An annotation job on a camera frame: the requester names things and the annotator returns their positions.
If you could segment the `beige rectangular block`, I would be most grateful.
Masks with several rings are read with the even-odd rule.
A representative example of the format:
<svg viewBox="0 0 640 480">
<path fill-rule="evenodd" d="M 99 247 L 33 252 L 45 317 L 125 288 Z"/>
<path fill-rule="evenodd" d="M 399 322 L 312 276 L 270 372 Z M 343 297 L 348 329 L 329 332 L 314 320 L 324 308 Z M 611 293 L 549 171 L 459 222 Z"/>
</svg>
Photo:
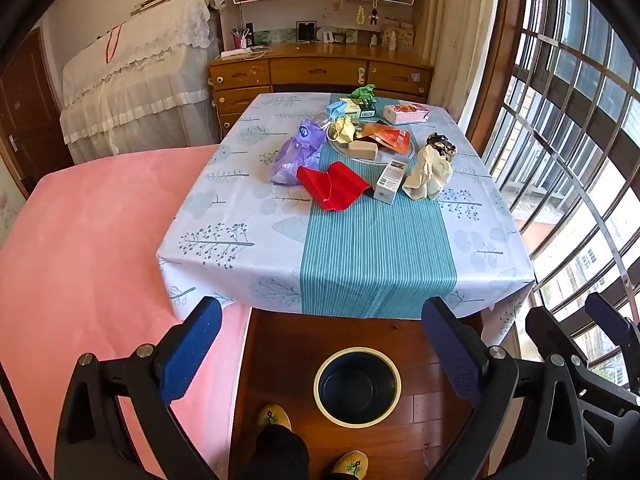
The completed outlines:
<svg viewBox="0 0 640 480">
<path fill-rule="evenodd" d="M 348 156 L 354 159 L 375 160 L 378 157 L 378 144 L 365 140 L 353 140 L 348 144 Z"/>
</svg>

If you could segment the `pink bed cover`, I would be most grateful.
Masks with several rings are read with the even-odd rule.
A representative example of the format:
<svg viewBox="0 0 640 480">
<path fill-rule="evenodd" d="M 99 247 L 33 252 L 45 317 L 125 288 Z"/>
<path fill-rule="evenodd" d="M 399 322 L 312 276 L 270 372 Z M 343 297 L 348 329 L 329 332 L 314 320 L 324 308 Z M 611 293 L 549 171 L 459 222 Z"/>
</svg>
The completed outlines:
<svg viewBox="0 0 640 480">
<path fill-rule="evenodd" d="M 212 146 L 86 162 L 44 177 L 1 251 L 1 363 L 46 466 L 70 376 L 176 322 L 156 251 Z"/>
</svg>

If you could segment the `black trouser legs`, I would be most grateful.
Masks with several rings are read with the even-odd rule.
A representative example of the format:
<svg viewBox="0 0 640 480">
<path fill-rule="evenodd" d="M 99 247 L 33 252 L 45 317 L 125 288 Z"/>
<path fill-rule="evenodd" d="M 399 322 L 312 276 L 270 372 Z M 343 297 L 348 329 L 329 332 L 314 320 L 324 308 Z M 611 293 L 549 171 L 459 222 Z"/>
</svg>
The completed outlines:
<svg viewBox="0 0 640 480">
<path fill-rule="evenodd" d="M 240 479 L 309 479 L 310 456 L 304 440 L 281 426 L 262 428 Z"/>
</svg>

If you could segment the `cream paper bag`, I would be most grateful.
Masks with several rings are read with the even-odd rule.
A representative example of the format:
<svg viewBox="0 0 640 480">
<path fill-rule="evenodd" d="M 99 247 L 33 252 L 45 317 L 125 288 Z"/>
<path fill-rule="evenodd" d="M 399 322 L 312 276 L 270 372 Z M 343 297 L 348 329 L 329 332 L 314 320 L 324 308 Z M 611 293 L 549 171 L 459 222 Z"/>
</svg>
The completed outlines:
<svg viewBox="0 0 640 480">
<path fill-rule="evenodd" d="M 436 200 L 452 176 L 450 160 L 427 144 L 416 156 L 410 174 L 402 184 L 402 190 L 412 200 Z"/>
</svg>

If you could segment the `orange snack packet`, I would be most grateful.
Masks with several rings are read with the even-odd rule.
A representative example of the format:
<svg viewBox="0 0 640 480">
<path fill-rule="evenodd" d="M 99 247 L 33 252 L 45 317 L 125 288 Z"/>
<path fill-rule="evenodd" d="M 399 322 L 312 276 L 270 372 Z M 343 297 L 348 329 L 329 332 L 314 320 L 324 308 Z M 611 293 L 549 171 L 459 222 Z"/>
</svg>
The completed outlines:
<svg viewBox="0 0 640 480">
<path fill-rule="evenodd" d="M 361 133 L 363 138 L 372 139 L 395 153 L 405 155 L 409 151 L 410 133 L 407 130 L 377 122 L 366 122 Z"/>
</svg>

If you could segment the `wooden bookshelf with books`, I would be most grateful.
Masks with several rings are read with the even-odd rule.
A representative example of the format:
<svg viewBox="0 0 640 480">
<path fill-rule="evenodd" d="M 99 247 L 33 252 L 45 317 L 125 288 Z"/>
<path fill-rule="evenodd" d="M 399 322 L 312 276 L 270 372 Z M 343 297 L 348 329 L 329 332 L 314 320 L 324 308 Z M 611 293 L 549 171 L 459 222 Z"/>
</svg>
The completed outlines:
<svg viewBox="0 0 640 480">
<path fill-rule="evenodd" d="M 392 28 L 414 34 L 428 0 L 219 0 L 226 50 L 255 44 L 333 42 L 379 47 Z"/>
</svg>

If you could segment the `pale green small box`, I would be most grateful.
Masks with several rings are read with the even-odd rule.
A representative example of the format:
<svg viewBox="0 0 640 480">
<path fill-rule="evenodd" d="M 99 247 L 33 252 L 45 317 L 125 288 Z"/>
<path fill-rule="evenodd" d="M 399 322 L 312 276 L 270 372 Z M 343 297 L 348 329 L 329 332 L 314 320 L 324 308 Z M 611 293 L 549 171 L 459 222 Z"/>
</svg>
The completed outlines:
<svg viewBox="0 0 640 480">
<path fill-rule="evenodd" d="M 345 116 L 358 120 L 361 114 L 360 104 L 351 98 L 341 98 L 341 111 Z"/>
</svg>

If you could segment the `white small carton box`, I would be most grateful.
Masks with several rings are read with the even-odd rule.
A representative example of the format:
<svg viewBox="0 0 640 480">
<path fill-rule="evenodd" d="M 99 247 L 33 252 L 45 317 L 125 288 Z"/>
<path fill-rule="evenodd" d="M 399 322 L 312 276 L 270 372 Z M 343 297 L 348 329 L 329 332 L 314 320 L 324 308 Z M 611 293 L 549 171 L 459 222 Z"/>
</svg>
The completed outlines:
<svg viewBox="0 0 640 480">
<path fill-rule="evenodd" d="M 388 162 L 375 183 L 373 198 L 391 205 L 405 179 L 408 164 L 400 160 Z"/>
</svg>

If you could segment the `yellow paper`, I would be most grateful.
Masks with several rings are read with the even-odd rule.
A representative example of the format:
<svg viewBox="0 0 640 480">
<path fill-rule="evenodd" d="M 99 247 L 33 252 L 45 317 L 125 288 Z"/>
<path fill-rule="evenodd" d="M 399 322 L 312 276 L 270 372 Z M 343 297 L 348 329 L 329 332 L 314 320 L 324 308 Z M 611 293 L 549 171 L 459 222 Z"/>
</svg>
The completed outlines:
<svg viewBox="0 0 640 480">
<path fill-rule="evenodd" d="M 328 137 L 339 144 L 349 144 L 355 139 L 356 128 L 352 118 L 347 115 L 337 117 L 329 125 Z"/>
</svg>

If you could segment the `pink snack box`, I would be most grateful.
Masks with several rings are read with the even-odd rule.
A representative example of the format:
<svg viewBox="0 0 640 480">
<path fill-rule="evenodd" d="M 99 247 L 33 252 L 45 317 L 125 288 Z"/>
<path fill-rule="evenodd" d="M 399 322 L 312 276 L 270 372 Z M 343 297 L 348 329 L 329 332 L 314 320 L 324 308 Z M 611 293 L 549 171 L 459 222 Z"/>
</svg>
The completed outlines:
<svg viewBox="0 0 640 480">
<path fill-rule="evenodd" d="M 430 109 L 420 103 L 397 103 L 383 107 L 383 119 L 391 125 L 410 125 L 425 122 Z"/>
</svg>

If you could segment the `brown wooden door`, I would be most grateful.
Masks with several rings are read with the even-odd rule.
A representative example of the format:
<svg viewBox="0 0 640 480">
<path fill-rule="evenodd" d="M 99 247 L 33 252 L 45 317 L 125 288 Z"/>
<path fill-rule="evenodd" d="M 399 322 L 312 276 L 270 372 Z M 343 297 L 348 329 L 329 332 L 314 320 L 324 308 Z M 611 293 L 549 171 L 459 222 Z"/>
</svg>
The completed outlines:
<svg viewBox="0 0 640 480">
<path fill-rule="evenodd" d="M 1 127 L 27 192 L 47 174 L 73 166 L 44 67 L 38 28 L 22 41 L 1 76 Z"/>
</svg>

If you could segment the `purple plastic bag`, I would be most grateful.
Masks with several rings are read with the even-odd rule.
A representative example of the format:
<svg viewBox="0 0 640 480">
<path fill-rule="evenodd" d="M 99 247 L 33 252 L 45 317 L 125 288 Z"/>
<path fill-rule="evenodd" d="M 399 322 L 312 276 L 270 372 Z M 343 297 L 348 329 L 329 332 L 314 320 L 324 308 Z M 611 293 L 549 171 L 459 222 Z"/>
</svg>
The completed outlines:
<svg viewBox="0 0 640 480">
<path fill-rule="evenodd" d="M 318 170 L 326 140 L 326 133 L 316 122 L 304 119 L 294 136 L 285 141 L 278 151 L 272 164 L 270 181 L 277 185 L 299 185 L 298 168 Z"/>
</svg>

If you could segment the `black gold wrapper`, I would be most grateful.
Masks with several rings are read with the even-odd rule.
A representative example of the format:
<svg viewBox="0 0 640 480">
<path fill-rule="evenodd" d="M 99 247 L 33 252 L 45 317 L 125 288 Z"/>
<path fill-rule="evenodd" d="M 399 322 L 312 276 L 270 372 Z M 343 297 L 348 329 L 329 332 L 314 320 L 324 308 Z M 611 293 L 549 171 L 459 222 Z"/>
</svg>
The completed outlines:
<svg viewBox="0 0 640 480">
<path fill-rule="evenodd" d="M 431 133 L 427 138 L 426 144 L 434 148 L 439 156 L 448 160 L 448 162 L 451 162 L 457 155 L 457 147 L 443 134 Z"/>
</svg>

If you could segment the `green wrapper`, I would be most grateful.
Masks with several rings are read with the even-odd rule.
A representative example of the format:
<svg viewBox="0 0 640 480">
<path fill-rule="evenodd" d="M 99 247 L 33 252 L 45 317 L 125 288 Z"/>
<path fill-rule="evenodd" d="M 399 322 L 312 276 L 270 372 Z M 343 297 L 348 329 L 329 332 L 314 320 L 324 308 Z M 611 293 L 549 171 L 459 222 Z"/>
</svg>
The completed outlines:
<svg viewBox="0 0 640 480">
<path fill-rule="evenodd" d="M 374 94 L 374 90 L 374 84 L 365 84 L 364 86 L 358 87 L 356 90 L 354 90 L 349 95 L 349 99 L 353 100 L 358 105 L 375 108 L 376 97 Z"/>
</svg>

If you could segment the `red paper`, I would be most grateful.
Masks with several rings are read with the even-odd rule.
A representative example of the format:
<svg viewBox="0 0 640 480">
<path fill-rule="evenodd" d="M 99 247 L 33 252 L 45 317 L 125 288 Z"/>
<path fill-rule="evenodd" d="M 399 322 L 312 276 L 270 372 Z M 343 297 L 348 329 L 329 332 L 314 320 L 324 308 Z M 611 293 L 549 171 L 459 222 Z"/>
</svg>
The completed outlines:
<svg viewBox="0 0 640 480">
<path fill-rule="evenodd" d="M 332 162 L 326 171 L 299 167 L 297 179 L 324 211 L 343 211 L 372 190 L 371 185 L 342 162 Z"/>
</svg>

